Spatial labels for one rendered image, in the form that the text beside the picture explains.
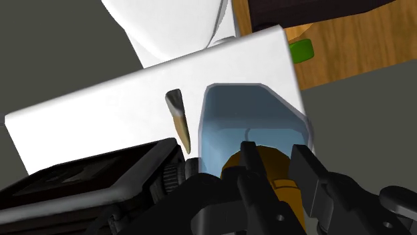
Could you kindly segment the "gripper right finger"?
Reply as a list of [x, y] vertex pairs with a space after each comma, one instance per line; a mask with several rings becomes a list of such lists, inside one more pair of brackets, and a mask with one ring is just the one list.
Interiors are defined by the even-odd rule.
[[319, 235], [417, 235], [417, 192], [386, 186], [378, 194], [328, 171], [305, 145], [294, 145], [289, 177]]

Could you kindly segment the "translucent blue container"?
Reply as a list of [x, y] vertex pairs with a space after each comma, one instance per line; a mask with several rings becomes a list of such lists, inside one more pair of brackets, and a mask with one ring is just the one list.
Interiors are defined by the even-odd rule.
[[219, 177], [241, 142], [291, 156], [295, 144], [313, 148], [307, 116], [260, 83], [215, 83], [204, 94], [198, 128], [199, 170]]

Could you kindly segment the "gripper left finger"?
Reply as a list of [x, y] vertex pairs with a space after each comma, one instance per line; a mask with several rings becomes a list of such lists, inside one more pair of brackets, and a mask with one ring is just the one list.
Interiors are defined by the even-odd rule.
[[222, 178], [198, 173], [124, 229], [124, 235], [307, 235], [273, 191], [253, 142]]

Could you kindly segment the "small green block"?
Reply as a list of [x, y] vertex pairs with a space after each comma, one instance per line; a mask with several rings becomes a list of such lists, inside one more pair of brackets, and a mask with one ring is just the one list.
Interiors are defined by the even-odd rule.
[[302, 63], [314, 57], [315, 52], [310, 39], [302, 39], [289, 44], [293, 63]]

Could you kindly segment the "black grey flat device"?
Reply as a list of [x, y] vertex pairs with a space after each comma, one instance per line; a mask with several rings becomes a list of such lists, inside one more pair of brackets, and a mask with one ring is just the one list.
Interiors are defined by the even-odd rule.
[[0, 235], [117, 235], [199, 165], [174, 138], [54, 165], [0, 190]]

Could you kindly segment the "white toilet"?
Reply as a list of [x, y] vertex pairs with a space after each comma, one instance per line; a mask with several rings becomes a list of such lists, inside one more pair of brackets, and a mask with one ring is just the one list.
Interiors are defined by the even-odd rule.
[[26, 170], [174, 138], [165, 101], [179, 89], [191, 153], [206, 89], [266, 85], [305, 114], [287, 36], [280, 26], [241, 35], [232, 0], [102, 0], [124, 29], [142, 69], [5, 116]]

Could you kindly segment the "amber bottle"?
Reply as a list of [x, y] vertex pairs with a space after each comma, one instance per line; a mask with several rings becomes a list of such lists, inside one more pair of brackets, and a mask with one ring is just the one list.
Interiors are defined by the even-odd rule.
[[222, 168], [221, 179], [237, 184], [247, 228], [237, 235], [307, 235], [301, 190], [288, 176], [281, 151], [243, 142]]

